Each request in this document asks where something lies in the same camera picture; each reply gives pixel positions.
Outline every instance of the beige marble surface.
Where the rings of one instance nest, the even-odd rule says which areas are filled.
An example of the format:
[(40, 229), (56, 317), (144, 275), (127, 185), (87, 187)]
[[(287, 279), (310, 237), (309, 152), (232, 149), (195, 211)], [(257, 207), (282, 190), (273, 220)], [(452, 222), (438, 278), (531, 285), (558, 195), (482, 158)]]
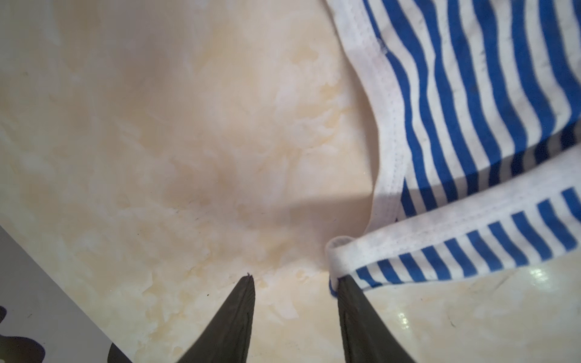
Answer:
[[(247, 272), (249, 362), (342, 361), (375, 138), (321, 1), (0, 2), (0, 224), (135, 363)], [(580, 259), (368, 296), (418, 362), (579, 361)]]

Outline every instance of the blue and white striped fabric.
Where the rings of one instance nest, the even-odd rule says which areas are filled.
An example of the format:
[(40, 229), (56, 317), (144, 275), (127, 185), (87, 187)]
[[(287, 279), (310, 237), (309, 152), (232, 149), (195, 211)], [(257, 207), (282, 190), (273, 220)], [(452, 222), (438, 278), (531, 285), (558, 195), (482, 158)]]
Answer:
[(327, 246), (332, 285), (466, 278), (577, 246), (580, 1), (328, 2), (381, 154), (366, 234)]

